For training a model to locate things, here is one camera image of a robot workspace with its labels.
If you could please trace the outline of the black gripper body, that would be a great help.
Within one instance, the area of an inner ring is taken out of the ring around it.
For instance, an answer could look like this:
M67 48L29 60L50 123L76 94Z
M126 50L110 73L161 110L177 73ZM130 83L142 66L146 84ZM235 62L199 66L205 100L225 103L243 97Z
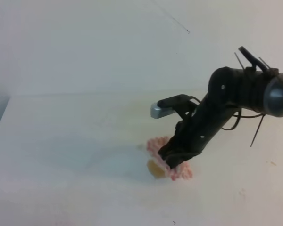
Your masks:
M202 153L208 142L240 108L206 94L196 113L174 136L172 157L194 157Z

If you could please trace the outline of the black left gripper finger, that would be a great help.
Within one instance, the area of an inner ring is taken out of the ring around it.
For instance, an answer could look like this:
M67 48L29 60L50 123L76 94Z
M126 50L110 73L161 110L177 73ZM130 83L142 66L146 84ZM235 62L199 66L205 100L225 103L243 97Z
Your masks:
M158 154L165 161L177 161L179 159L178 149L179 144L173 140L169 140L160 148Z

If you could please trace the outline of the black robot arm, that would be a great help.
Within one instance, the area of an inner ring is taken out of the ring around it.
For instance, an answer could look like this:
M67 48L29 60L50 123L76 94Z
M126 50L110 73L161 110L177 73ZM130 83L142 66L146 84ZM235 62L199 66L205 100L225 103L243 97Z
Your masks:
M245 47L239 51L249 67L218 68L202 100L185 94L159 100L151 108L155 119L177 113L181 120L158 154L171 168L199 155L208 142L232 118L248 109L258 117L283 117L283 73L254 57Z

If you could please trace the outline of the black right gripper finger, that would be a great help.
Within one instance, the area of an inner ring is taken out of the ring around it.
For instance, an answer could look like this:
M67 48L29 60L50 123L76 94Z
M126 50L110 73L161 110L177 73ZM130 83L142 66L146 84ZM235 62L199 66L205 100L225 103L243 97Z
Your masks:
M174 169L180 164L182 164L185 161L188 161L189 159L193 158L192 154L189 153L177 153L170 155L166 158L166 164L170 167L170 169Z

